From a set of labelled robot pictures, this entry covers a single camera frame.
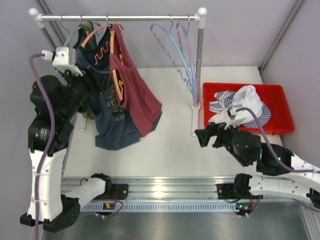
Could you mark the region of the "orange hanger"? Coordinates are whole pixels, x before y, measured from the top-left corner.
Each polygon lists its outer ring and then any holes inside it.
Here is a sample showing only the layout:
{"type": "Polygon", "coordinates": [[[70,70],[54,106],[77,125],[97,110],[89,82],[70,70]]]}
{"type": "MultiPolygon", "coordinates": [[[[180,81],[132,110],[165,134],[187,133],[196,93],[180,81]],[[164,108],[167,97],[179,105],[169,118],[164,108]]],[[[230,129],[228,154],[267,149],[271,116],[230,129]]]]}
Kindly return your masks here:
{"type": "MultiPolygon", "coordinates": [[[[122,33],[122,31],[124,30],[123,26],[121,24],[118,25],[117,23],[113,24],[112,27],[110,28],[110,41],[109,41],[110,57],[112,56],[116,57],[116,53],[115,53],[116,28],[120,29],[120,33],[123,36],[123,33],[122,33]]],[[[119,99],[120,104],[122,104],[125,100],[124,82],[120,77],[119,69],[110,67],[110,72],[112,75],[117,97],[119,99]]]]}

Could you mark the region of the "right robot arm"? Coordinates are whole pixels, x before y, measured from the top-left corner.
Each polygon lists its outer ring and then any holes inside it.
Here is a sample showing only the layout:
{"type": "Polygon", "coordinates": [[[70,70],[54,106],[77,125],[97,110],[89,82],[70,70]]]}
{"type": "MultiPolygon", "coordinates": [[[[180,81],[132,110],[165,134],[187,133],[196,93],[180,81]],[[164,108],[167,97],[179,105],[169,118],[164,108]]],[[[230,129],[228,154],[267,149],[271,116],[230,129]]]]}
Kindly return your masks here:
{"type": "Polygon", "coordinates": [[[262,142],[260,136],[223,123],[195,130],[202,148],[211,137],[213,148],[225,148],[242,167],[255,166],[256,175],[238,173],[231,184],[218,186],[219,198],[257,199],[264,196],[293,199],[320,208],[320,169],[291,150],[262,142]]]}

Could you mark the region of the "maroon red tank top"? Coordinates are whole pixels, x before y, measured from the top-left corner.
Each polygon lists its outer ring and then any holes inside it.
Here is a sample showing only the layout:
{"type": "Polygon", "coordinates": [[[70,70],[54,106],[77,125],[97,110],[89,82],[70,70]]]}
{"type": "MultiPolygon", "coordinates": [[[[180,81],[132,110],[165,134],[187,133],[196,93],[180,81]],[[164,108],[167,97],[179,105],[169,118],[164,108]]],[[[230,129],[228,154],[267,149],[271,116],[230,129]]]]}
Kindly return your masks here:
{"type": "Polygon", "coordinates": [[[109,56],[109,69],[118,69],[124,83],[124,101],[120,104],[116,92],[117,102],[120,107],[129,111],[141,137],[145,137],[152,131],[156,119],[162,113],[162,104],[140,76],[129,55],[120,29],[116,27],[115,31],[116,56],[109,56]]]}

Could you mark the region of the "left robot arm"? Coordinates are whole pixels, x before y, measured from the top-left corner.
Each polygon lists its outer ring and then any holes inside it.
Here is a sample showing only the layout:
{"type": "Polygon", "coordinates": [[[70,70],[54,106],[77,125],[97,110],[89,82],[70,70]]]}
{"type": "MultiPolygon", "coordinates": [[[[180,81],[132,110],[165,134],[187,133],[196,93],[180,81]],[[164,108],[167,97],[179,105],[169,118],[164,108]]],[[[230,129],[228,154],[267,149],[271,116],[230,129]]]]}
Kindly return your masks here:
{"type": "Polygon", "coordinates": [[[38,78],[30,94],[36,117],[28,128],[28,149],[32,162],[32,192],[28,211],[20,223],[56,233],[72,226],[80,210],[92,200],[113,194],[111,177],[93,174],[75,190],[61,193],[64,158],[74,125],[71,120],[87,97],[101,95],[104,84],[85,71],[76,76],[64,73],[62,85],[54,75],[38,78]]]}

